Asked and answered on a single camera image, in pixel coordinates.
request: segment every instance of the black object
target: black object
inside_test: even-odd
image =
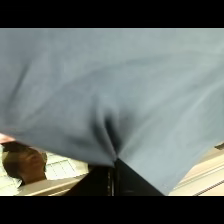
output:
[[[94,167],[64,196],[163,196],[120,159],[115,168]]]

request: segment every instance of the person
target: person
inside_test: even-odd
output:
[[[167,195],[223,142],[224,29],[0,29],[0,132]]]
[[[46,180],[47,155],[20,142],[3,143],[2,164],[8,176],[21,180],[21,186]]]

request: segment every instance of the dark hair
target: dark hair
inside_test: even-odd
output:
[[[3,143],[3,153],[18,153],[18,152],[23,152],[26,148],[28,148],[28,145],[24,145],[20,142],[7,142],[7,143]],[[20,177],[20,175],[18,174],[18,162],[16,160],[10,160],[5,158],[2,161],[3,167],[6,170],[8,176],[12,177],[12,178],[16,178],[22,181],[21,186],[25,185],[23,179]]]

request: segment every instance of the gray cloth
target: gray cloth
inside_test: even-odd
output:
[[[164,194],[224,139],[223,29],[0,29],[0,132]]]

